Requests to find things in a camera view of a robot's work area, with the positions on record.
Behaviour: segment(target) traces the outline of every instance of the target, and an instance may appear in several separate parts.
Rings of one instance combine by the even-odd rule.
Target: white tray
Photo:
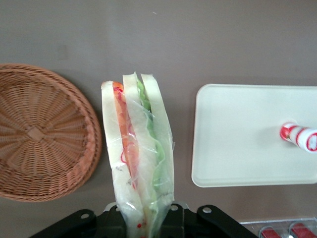
[[[317,182],[317,154],[279,136],[317,128],[317,87],[208,84],[197,94],[192,180],[200,187]]]

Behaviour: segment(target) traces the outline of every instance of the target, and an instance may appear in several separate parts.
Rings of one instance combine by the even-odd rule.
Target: gray table surface
[[[191,180],[195,96],[207,83],[317,85],[315,0],[0,0],[0,62],[57,72],[102,121],[100,86],[153,73],[174,141],[175,199],[238,221],[317,215],[317,186],[199,188]],[[41,203],[0,198],[0,237],[25,238],[114,201],[105,150],[86,184]]]

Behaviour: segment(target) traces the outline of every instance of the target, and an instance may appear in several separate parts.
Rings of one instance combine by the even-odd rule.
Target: round wicker basket
[[[36,66],[0,64],[0,196],[65,196],[91,176],[101,148],[96,114],[73,84]]]

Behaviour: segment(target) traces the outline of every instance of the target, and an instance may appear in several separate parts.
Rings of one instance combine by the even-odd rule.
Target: carrot
[[[121,161],[127,164],[132,179],[132,185],[134,189],[136,189],[139,164],[139,145],[128,114],[123,85],[118,82],[113,82],[112,86],[123,144]]]

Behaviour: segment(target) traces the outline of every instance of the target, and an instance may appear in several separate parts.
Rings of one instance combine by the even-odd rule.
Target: plastic bag
[[[136,73],[102,84],[103,119],[118,207],[129,238],[153,238],[174,200],[172,133],[158,84]]]

